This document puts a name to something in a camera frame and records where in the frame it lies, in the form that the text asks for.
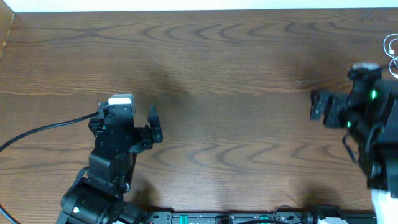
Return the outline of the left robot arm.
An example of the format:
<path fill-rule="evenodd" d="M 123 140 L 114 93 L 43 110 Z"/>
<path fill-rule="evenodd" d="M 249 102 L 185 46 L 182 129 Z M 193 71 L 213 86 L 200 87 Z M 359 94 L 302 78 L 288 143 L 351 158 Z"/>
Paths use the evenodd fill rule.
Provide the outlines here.
<path fill-rule="evenodd" d="M 150 213 L 124 200 L 131 189 L 136 157 L 163 141 L 160 119 L 151 105 L 143 127 L 134 125 L 130 103 L 101 103 L 88 127 L 95 146 L 61 201 L 57 223 L 147 223 Z"/>

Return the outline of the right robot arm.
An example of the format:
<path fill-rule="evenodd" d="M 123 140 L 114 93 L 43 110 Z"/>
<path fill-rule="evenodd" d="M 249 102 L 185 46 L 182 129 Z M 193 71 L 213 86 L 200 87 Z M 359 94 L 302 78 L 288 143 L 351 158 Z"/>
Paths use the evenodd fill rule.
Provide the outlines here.
<path fill-rule="evenodd" d="M 397 223 L 397 81 L 355 81 L 351 93 L 312 90 L 311 120 L 345 128 L 366 176 L 378 223 Z"/>

